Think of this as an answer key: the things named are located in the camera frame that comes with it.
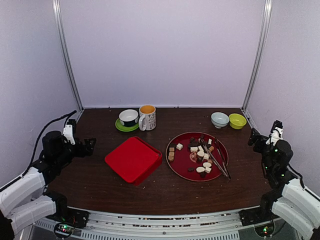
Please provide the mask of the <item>red box lid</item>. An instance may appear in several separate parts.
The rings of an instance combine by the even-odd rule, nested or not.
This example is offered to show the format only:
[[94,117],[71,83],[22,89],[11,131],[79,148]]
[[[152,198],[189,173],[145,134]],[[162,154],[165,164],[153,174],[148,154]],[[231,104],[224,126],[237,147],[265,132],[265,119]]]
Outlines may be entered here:
[[134,183],[155,160],[157,149],[133,136],[105,156],[105,163],[128,184]]

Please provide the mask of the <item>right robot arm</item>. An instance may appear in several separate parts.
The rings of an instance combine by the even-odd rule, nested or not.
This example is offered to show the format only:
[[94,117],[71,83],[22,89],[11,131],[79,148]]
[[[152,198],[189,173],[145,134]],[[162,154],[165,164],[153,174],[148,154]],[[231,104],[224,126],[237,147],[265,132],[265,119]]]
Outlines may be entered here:
[[271,187],[256,210],[258,219],[266,221],[272,215],[279,216],[304,240],[311,239],[320,227],[320,198],[304,184],[302,175],[290,167],[294,152],[283,139],[283,129],[274,127],[269,136],[264,136],[252,128],[248,145],[261,154],[263,176]]

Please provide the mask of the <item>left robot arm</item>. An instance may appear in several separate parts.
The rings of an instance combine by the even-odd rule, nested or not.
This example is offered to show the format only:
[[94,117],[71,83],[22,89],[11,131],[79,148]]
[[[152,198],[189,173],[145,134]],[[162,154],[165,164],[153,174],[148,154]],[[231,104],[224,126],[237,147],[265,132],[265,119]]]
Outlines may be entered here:
[[24,176],[0,189],[0,238],[12,240],[25,227],[47,217],[77,225],[76,217],[67,206],[67,198],[47,191],[34,200],[26,199],[43,190],[67,167],[73,158],[89,157],[94,152],[96,138],[68,140],[60,131],[50,131],[42,138],[40,158],[31,164]]

